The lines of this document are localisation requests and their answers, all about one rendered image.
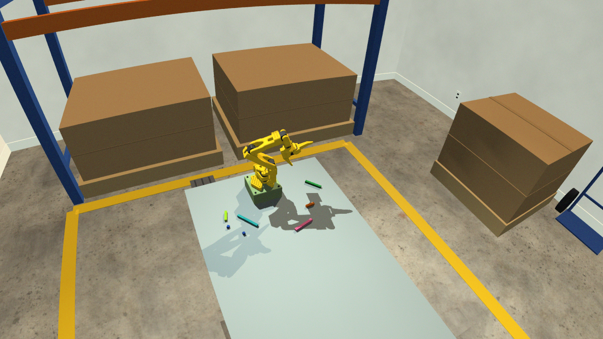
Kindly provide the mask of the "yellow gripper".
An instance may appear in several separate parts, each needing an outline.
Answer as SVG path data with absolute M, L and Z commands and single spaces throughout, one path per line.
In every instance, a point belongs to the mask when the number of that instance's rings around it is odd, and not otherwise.
M 291 163 L 291 161 L 289 160 L 289 157 L 295 154 L 299 154 L 301 152 L 301 149 L 307 147 L 308 145 L 313 144 L 313 141 L 307 141 L 301 144 L 298 143 L 293 143 L 291 147 L 289 148 L 284 148 L 284 146 L 282 148 L 280 148 L 280 152 L 284 158 L 284 160 L 289 163 L 289 165 L 293 166 L 293 164 Z M 297 149 L 297 148 L 298 149 Z

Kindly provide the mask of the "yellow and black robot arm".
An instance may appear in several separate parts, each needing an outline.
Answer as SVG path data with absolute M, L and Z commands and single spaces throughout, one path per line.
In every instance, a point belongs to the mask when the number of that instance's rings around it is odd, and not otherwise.
M 289 141 L 285 129 L 281 129 L 280 132 L 275 131 L 271 134 L 269 137 L 251 142 L 248 147 L 243 149 L 244 158 L 258 164 L 254 166 L 255 175 L 251 176 L 251 186 L 259 191 L 262 191 L 262 183 L 267 183 L 270 187 L 274 187 L 277 175 L 277 167 L 273 157 L 267 156 L 262 152 L 281 144 L 284 144 L 284 148 L 292 146 L 292 141 Z M 259 147 L 255 148 L 255 146 Z

